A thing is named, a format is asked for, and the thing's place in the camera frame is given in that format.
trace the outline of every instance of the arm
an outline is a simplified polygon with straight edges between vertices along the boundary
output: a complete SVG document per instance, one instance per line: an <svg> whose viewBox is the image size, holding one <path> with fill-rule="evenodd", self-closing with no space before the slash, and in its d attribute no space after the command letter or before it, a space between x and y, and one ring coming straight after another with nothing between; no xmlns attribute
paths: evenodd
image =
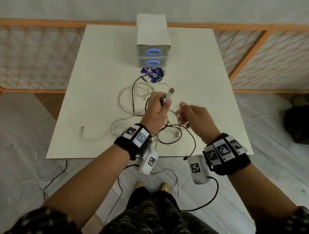
<svg viewBox="0 0 309 234"><path fill-rule="evenodd" d="M168 100L161 107L162 95L162 92L152 93L140 122L151 135L162 128L171 105ZM81 229L104 201L129 160L127 151L112 145L57 190L43 206L66 213Z"/></svg>
<svg viewBox="0 0 309 234"><path fill-rule="evenodd" d="M176 113L180 123L191 127L206 144L220 136L206 108L181 102ZM228 177L256 224L288 217L297 210L297 206L252 163Z"/></svg>

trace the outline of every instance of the white wall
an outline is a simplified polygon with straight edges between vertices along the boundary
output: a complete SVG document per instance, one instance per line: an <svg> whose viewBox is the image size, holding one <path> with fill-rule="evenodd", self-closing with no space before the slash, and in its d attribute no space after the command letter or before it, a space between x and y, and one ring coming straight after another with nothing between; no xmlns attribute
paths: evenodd
<svg viewBox="0 0 309 234"><path fill-rule="evenodd" d="M165 14L171 23L309 24L308 0L1 0L0 18L135 21Z"/></svg>

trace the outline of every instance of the white table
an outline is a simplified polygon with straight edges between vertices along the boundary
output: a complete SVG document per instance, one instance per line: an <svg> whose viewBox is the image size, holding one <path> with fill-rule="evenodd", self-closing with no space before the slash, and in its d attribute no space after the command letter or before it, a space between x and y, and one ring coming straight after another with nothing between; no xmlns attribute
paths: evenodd
<svg viewBox="0 0 309 234"><path fill-rule="evenodd" d="M213 30L168 30L171 52L162 82L175 89L171 109L176 111L181 101L207 107L219 130L233 135L252 154ZM129 116L120 110L118 94L140 76L136 57L136 27L87 25L46 158L95 158L113 144L115 137L109 133L112 122ZM167 92L166 85L153 86ZM132 111L130 96L127 89L121 103ZM142 110L145 101L136 97L135 106ZM177 123L173 114L169 118ZM122 124L129 126L140 119L133 117ZM82 142L81 126L88 138L106 135L99 142ZM161 140L174 141L171 131L162 132ZM197 143L193 155L201 154L205 144L190 132ZM161 157L183 157L193 147L192 137L183 130L177 143L159 143L157 151Z"/></svg>

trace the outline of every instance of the yellow shoe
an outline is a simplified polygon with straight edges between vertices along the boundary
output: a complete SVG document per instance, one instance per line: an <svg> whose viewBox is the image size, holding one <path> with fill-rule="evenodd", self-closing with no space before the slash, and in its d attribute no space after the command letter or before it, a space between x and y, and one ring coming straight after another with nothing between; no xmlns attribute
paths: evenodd
<svg viewBox="0 0 309 234"><path fill-rule="evenodd" d="M145 187L145 182L143 181L138 181L135 185L135 189L138 189L140 187Z"/></svg>
<svg viewBox="0 0 309 234"><path fill-rule="evenodd" d="M171 189L167 183L162 183L160 186L160 190L171 193Z"/></svg>

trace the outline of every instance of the person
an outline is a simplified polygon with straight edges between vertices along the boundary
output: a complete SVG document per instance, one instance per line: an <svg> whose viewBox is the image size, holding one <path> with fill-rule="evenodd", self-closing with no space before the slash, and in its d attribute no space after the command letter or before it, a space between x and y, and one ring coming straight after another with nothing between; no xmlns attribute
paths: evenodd
<svg viewBox="0 0 309 234"><path fill-rule="evenodd" d="M171 105L171 100L167 100L161 106L162 95L161 92L151 94L140 122L152 136L164 125ZM220 139L222 134L206 108L181 102L176 113L180 123L191 128L205 144ZM308 233L308 210L297 207L258 171L246 154L244 159L230 164L229 172L220 169L219 174L228 175L255 222L256 233ZM129 160L128 151L113 144L41 208L23 215L6 233L81 233ZM144 183L139 182L125 211L106 224L101 233L217 233L193 214L181 212L169 192L168 185L163 184L160 191L150 194Z"/></svg>

